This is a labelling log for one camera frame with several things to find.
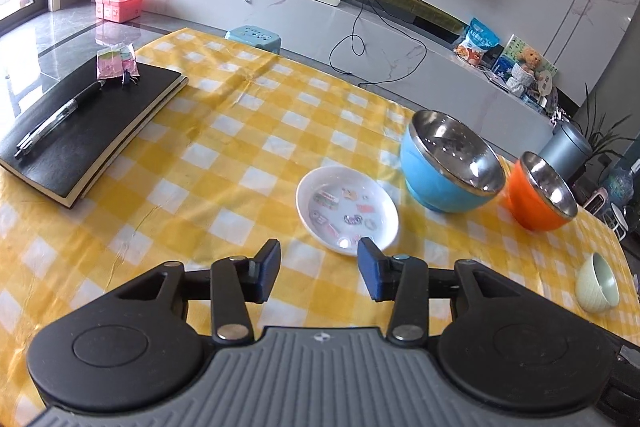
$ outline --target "black notebook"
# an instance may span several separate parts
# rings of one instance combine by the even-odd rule
[[[182,89],[177,71],[138,64],[138,85],[108,80],[100,93],[16,159],[16,144],[96,81],[95,58],[51,87],[0,137],[0,165],[44,195],[71,207],[142,127]]]

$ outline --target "bowl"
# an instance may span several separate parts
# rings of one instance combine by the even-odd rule
[[[384,188],[347,167],[308,172],[296,189],[296,208],[318,243],[344,255],[357,256],[361,237],[385,250],[398,234],[398,211]]]
[[[592,253],[578,270],[575,299],[589,313],[602,313],[620,302],[616,276],[598,252]]]
[[[559,229],[578,214],[574,195],[560,174],[528,151],[509,176],[507,206],[517,222],[535,232]]]
[[[438,111],[414,114],[402,137],[400,163],[414,199],[437,212],[478,208],[495,198],[506,180],[491,147]]]

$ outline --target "white bowl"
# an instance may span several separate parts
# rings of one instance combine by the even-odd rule
[[[620,302],[616,276],[598,252],[592,253],[578,271],[575,298],[580,307],[590,313],[615,308]]]
[[[398,234],[398,211],[384,188],[347,167],[308,172],[298,184],[296,208],[316,241],[344,255],[358,254],[361,237],[385,250]]]

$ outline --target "pen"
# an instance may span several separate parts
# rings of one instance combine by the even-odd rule
[[[20,158],[27,154],[33,146],[36,145],[36,143],[53,131],[62,121],[71,115],[73,111],[80,107],[80,105],[93,98],[105,83],[106,80],[96,80],[76,94],[71,100],[66,102],[65,105],[18,142],[15,146],[17,152],[14,157]]]

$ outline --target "trash can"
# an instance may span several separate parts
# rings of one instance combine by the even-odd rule
[[[591,156],[591,145],[569,122],[559,122],[554,135],[540,151],[542,158],[551,165],[564,181]]]

